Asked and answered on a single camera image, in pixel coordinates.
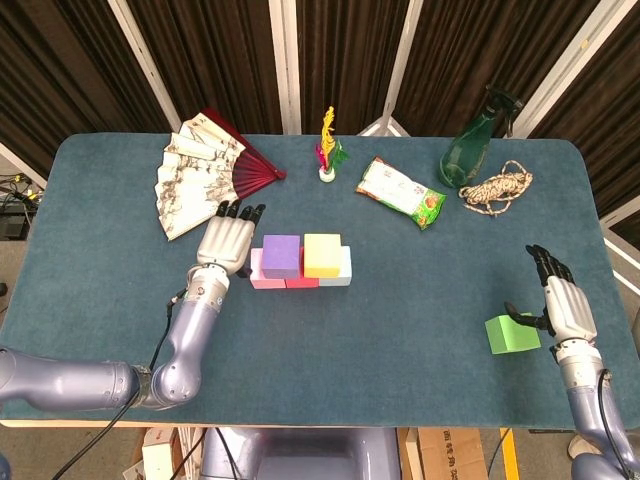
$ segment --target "green snack bag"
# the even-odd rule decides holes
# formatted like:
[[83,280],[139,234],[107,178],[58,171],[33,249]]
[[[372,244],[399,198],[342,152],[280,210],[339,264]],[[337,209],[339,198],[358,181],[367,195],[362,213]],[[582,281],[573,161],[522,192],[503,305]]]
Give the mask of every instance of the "green snack bag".
[[362,175],[356,192],[409,215],[420,230],[436,221],[446,195],[414,182],[380,157],[373,159]]

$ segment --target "cardboard box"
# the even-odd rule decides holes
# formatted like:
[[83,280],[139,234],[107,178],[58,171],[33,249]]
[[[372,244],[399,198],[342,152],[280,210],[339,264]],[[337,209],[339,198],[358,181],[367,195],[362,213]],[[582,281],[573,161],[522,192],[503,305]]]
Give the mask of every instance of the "cardboard box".
[[402,480],[413,480],[413,478],[411,477],[409,453],[407,452],[408,434],[408,428],[396,428],[396,437],[398,438],[398,454],[400,455],[400,469],[402,470]]
[[150,428],[147,430],[142,445],[142,457],[146,480],[171,478],[182,461],[177,429]]
[[477,428],[419,428],[425,480],[487,480]]
[[420,452],[420,443],[418,442],[417,428],[410,428],[407,433],[407,456],[409,457],[412,480],[424,480],[422,476],[422,455]]
[[134,466],[122,472],[122,476],[124,480],[146,480],[144,476],[144,462],[140,460]]

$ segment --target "cable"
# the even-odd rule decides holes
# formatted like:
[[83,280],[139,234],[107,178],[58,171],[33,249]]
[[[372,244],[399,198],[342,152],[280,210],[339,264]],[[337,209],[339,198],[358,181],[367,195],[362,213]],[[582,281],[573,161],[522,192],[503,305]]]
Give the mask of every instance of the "cable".
[[216,433],[218,434],[218,436],[220,437],[220,440],[222,441],[222,446],[224,447],[224,451],[227,452],[229,465],[231,465],[231,473],[233,473],[233,480],[238,480],[238,475],[242,476],[242,474],[240,473],[240,469],[238,468],[238,465],[236,465],[236,461],[233,459],[233,455],[231,455],[231,450],[229,450],[229,445],[227,445],[227,441],[225,440],[224,435],[222,435],[222,432],[218,427],[216,427]]
[[185,457],[182,459],[182,461],[180,462],[180,465],[178,465],[178,468],[176,468],[176,471],[173,472],[173,475],[171,475],[171,478],[169,480],[176,480],[176,478],[178,478],[178,475],[180,474],[180,470],[182,470],[182,467],[184,467],[185,463],[187,463],[187,460],[189,460],[189,457],[191,457],[193,452],[196,451],[196,448],[198,448],[198,445],[202,443],[202,441],[204,440],[204,434],[206,432],[207,432],[207,429],[203,428],[202,435],[200,435],[200,438],[198,439],[196,444],[191,448],[191,450],[189,450],[189,453],[187,453]]
[[37,204],[32,201],[24,193],[29,189],[29,184],[22,191],[18,190],[18,185],[13,180],[0,181],[0,185],[9,184],[9,188],[0,186],[0,191],[5,192],[5,196],[2,199],[2,206],[0,206],[0,215],[4,214],[9,203],[21,203],[25,207],[37,210]]
[[[171,328],[171,317],[172,317],[172,314],[173,314],[173,306],[176,303],[178,303],[178,301],[180,300],[180,298],[182,298],[182,296],[184,295],[184,293],[186,291],[187,291],[186,288],[180,290],[180,292],[178,292],[174,297],[172,297],[171,300],[169,300],[169,302],[167,303],[167,327],[166,327],[162,337],[160,338],[160,341],[156,345],[156,349],[155,349],[155,351],[153,353],[153,358],[151,359],[151,362],[149,362],[149,370],[153,370],[153,367],[156,364],[156,360],[158,359],[158,354],[160,353],[160,349],[162,348],[162,344],[164,343],[165,339],[167,338],[167,335],[169,333],[169,329]],[[120,411],[116,414],[116,416],[113,417],[113,420],[111,420],[106,427],[104,427],[102,430],[100,430],[100,432],[89,443],[87,443],[82,448],[82,450],[80,450],[78,453],[76,453],[71,460],[69,460],[60,470],[58,470],[58,473],[56,473],[51,480],[58,480],[60,477],[62,477],[62,475],[64,475],[65,472],[67,470],[69,470],[73,466],[73,464],[75,464],[78,460],[80,460],[84,456],[85,453],[87,453],[89,450],[91,450],[91,448],[93,448],[93,446],[102,439],[102,437],[104,437],[107,433],[109,433],[109,431],[118,422],[118,420],[120,420],[123,417],[123,415],[125,413],[127,413],[127,410],[129,410],[129,408],[131,408],[131,406],[136,402],[136,400],[138,399],[138,394],[139,393],[140,393],[140,387],[138,386],[136,391],[133,392],[133,395],[131,396],[129,401],[126,404],[124,404],[122,406],[122,408],[120,409]]]
[[29,212],[27,211],[27,206],[23,203],[22,208],[24,209],[24,218],[27,219],[27,223],[29,224],[29,229],[31,229],[31,219],[29,218]]
[[495,461],[496,456],[498,455],[498,452],[500,451],[500,447],[504,443],[504,439],[507,438],[507,435],[509,435],[510,432],[511,432],[511,427],[507,428],[507,431],[502,434],[502,437],[500,437],[500,441],[498,442],[498,445],[496,446],[496,449],[493,451],[493,455],[491,455],[491,461],[489,462],[489,468],[487,468],[487,480],[491,478],[491,469],[493,468],[493,462]]
[[604,413],[604,399],[602,395],[602,388],[604,385],[604,380],[607,375],[611,375],[611,372],[606,368],[603,368],[600,371],[600,376],[598,377],[598,407],[600,408],[600,417],[602,418],[602,424],[604,425],[604,430],[607,432],[607,438],[609,439],[609,443],[611,444],[611,448],[613,449],[613,453],[615,453],[618,462],[620,462],[620,467],[622,468],[622,474],[625,478],[631,479],[633,477],[633,472],[627,465],[624,463],[624,459],[620,454],[620,450],[618,449],[618,445],[613,440],[613,435],[611,435],[611,430],[609,429],[609,422],[607,422],[607,416]]
[[176,293],[171,300],[167,302],[167,326],[164,329],[164,333],[162,337],[160,337],[160,341],[156,345],[156,350],[153,352],[153,357],[151,358],[151,362],[149,362],[149,370],[153,371],[153,368],[156,366],[156,361],[158,360],[158,355],[160,354],[160,349],[162,348],[162,344],[167,338],[169,334],[169,330],[171,329],[171,317],[173,316],[173,306],[180,301],[182,296],[187,293],[187,289],[183,288],[178,293]]
[[51,480],[58,480],[60,477],[62,477],[62,475],[64,475],[66,473],[66,471],[69,470],[73,466],[74,463],[76,463],[78,460],[80,460],[84,456],[85,453],[87,453],[89,450],[91,450],[91,448],[93,448],[93,446],[96,443],[98,443],[100,440],[102,440],[102,437],[104,437],[107,433],[109,433],[109,431],[118,422],[118,420],[120,420],[122,418],[122,416],[125,413],[127,413],[127,410],[129,410],[129,408],[131,408],[131,405],[133,405],[135,403],[135,401],[138,398],[138,393],[139,393],[139,389],[136,389],[136,391],[133,393],[133,395],[131,396],[129,401],[120,409],[118,414],[115,417],[113,417],[113,420],[111,420],[109,422],[109,425],[104,427],[100,431],[100,433],[98,433],[95,437],[93,437],[93,439],[84,446],[84,448],[82,450],[80,450],[78,453],[76,453],[73,456],[73,458],[71,458],[71,460],[69,460],[67,463],[65,463],[64,466],[60,470],[58,470],[58,473],[56,473]]

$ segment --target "brown curtain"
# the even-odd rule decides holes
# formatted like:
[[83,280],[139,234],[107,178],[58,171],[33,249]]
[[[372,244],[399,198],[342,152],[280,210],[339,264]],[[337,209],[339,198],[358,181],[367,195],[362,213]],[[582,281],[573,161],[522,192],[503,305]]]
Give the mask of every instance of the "brown curtain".
[[408,0],[298,0],[302,132],[357,134],[382,115]]
[[0,141],[47,176],[67,136],[169,125],[106,0],[0,2]]
[[611,230],[640,250],[640,212],[616,223]]
[[526,102],[597,4],[425,0],[393,117],[410,135],[453,136],[487,84]]
[[183,120],[212,107],[243,133],[282,133],[268,2],[129,6]]
[[638,32],[640,3],[532,134],[566,138],[580,149],[600,216],[640,195]]

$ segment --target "spray bottle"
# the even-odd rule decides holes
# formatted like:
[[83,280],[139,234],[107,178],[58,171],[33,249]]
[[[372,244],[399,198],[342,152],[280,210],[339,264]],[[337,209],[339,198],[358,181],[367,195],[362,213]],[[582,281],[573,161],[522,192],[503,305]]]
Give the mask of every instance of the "spray bottle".
[[513,116],[522,109],[522,102],[510,93],[487,85],[489,99],[483,112],[453,139],[440,159],[440,181],[448,186],[464,187],[478,174],[489,149],[496,116],[504,111],[507,136],[512,135]]

